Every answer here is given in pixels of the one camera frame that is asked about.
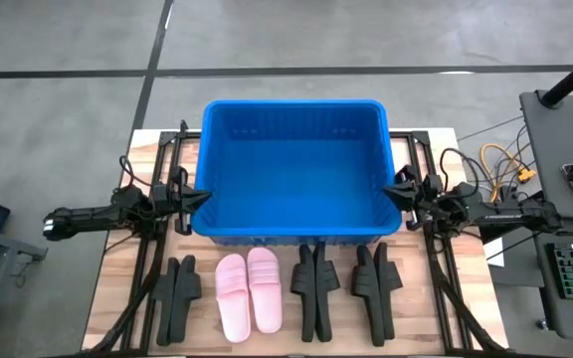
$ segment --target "wooden tabletop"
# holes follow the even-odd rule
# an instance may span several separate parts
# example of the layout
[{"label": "wooden tabletop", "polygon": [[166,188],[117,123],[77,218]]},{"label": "wooden tabletop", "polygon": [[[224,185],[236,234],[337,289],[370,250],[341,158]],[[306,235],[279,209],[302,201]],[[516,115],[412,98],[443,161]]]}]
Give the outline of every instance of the wooden tabletop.
[{"label": "wooden tabletop", "polygon": [[[433,156],[438,160],[444,148],[457,147],[455,132],[451,128],[431,128]],[[136,130],[129,149],[129,160],[134,173],[149,182],[157,150],[160,130]],[[410,163],[409,148],[404,139],[392,139],[395,168]],[[193,185],[198,159],[198,140],[183,141],[181,165],[189,172],[189,184]],[[419,152],[422,172],[426,173],[423,153]],[[466,180],[461,159],[447,155],[445,167],[451,183]],[[170,160],[167,153],[164,173]],[[141,187],[143,192],[148,188]],[[107,245],[126,237],[129,233],[116,231],[109,234]],[[388,259],[394,261],[399,270],[404,287],[391,292],[393,324],[396,338],[386,341],[384,347],[374,347],[370,339],[368,318],[361,298],[350,295],[350,273],[357,264],[354,247],[326,248],[326,257],[333,260],[341,288],[328,295],[329,312],[333,339],[320,343],[304,343],[301,336],[301,307],[299,296],[289,292],[292,268],[298,263],[297,247],[271,247],[280,260],[284,303],[284,323],[274,334],[263,334],[253,327],[251,337],[239,344],[229,343],[223,335],[220,314],[215,299],[214,270],[218,261],[231,253],[243,256],[249,248],[216,246],[209,238],[192,235],[183,237],[169,228],[163,272],[166,271],[168,257],[181,261],[187,255],[194,255],[197,273],[201,276],[202,298],[191,304],[187,321],[185,341],[167,347],[157,346],[155,337],[158,328],[157,304],[150,354],[156,355],[406,355],[439,354],[443,352],[433,286],[428,269],[426,246],[423,233],[408,232],[404,226],[394,235],[381,239],[388,243]],[[503,347],[507,339],[501,321],[498,304],[485,262],[481,241],[471,236],[460,236],[453,240],[459,277],[468,308],[481,326]],[[105,335],[127,305],[127,299],[134,272],[138,251],[138,239],[130,239],[113,248],[103,258],[90,319],[83,342],[83,348],[91,348]],[[136,317],[134,342],[138,342],[141,332],[144,303]],[[456,347],[461,347],[454,309],[449,305],[449,320]]]}]

